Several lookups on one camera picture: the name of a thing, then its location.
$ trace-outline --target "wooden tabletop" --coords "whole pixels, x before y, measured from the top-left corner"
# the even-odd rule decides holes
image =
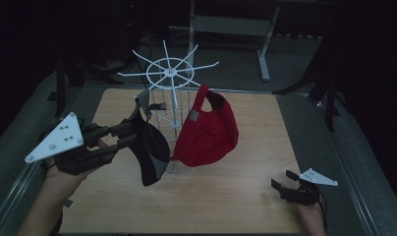
[[[140,92],[107,89],[93,122],[119,124],[132,113],[134,96]],[[294,206],[270,186],[272,178],[294,188],[285,170],[300,173],[276,98],[221,94],[230,102],[239,128],[233,151],[210,165],[165,172],[160,181],[145,187],[137,159],[128,148],[122,149],[111,164],[89,175],[77,189],[72,197],[75,205],[64,210],[62,232],[302,232]],[[103,140],[116,144],[112,137]]]

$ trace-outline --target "white triangular marker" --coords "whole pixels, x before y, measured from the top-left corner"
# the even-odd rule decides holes
[[[33,163],[46,157],[82,146],[84,143],[77,115],[71,112],[49,135],[25,158]]]
[[[315,171],[313,171],[311,168],[304,172],[303,174],[300,175],[300,179],[306,180],[308,182],[314,183],[314,184],[322,184],[322,185],[332,185],[332,186],[337,186],[337,181],[331,180],[324,175],[321,175]]]

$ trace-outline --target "wire hat stand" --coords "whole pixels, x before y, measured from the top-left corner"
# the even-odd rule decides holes
[[[188,62],[188,59],[194,55],[199,47],[198,45],[196,45],[196,47],[183,59],[169,56],[165,40],[163,40],[163,46],[165,57],[156,61],[150,61],[133,50],[137,57],[149,64],[144,73],[118,74],[123,77],[146,76],[149,81],[148,89],[150,90],[152,101],[154,103],[167,103],[167,110],[152,111],[152,115],[155,116],[156,119],[155,121],[151,120],[150,123],[155,125],[165,137],[169,144],[171,154],[173,154],[175,144],[183,126],[184,118],[189,113],[193,103],[191,97],[192,85],[196,87],[200,86],[200,84],[193,81],[195,70],[211,68],[216,66],[219,62],[215,62],[211,65],[194,67]],[[166,171],[170,173],[181,173],[188,169],[188,166],[177,160],[171,161]]]

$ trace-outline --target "dark floor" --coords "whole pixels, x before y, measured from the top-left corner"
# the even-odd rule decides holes
[[[160,40],[151,37],[143,42],[151,49],[151,60],[163,57]],[[195,81],[214,89],[253,92],[283,89],[302,77],[319,43],[320,39],[273,38],[266,56],[272,78],[267,83],[260,78],[252,43],[250,48],[241,49],[208,43],[207,40],[198,48],[196,65],[208,65],[215,61],[219,61],[219,65],[214,69],[198,71]],[[167,46],[171,56],[184,57],[187,54],[187,44],[181,36]],[[147,51],[146,46],[140,49],[140,53]],[[87,77],[82,88],[67,86],[67,107],[63,114],[78,110],[90,121],[105,89],[139,85],[139,78],[125,79],[123,86],[110,86]],[[20,197],[23,193],[18,189],[11,192],[11,186],[24,168],[27,168],[27,173],[32,172],[31,166],[25,165],[24,157],[33,149],[40,131],[56,120],[53,116],[56,104],[47,101],[55,86],[53,74],[39,85],[0,139],[0,208],[4,207],[7,197],[11,197],[7,204],[12,206],[12,213],[8,208],[2,208],[6,214],[0,214],[0,218],[4,219],[4,222],[0,221],[0,235],[15,234],[40,186],[38,177],[29,176],[31,181],[23,197],[15,202],[14,196],[10,195],[14,193]],[[338,188],[320,187],[329,204],[328,235],[397,235],[397,200],[357,122],[342,104],[336,102],[340,116],[333,119],[335,132],[329,132],[323,122],[322,107],[306,96],[311,87],[308,85],[291,94],[278,96],[278,103],[300,168],[311,167],[339,181]]]

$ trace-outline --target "wooden table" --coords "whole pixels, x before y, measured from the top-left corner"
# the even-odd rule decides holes
[[[134,96],[140,92],[106,90],[93,122],[119,124],[132,113]],[[62,232],[302,232],[294,206],[270,186],[272,178],[294,188],[285,170],[300,173],[276,98],[221,93],[232,106],[240,132],[233,151],[211,165],[165,172],[159,182],[144,187],[136,158],[122,149],[78,188],[75,205],[64,211]],[[103,140],[116,143],[112,137]]]

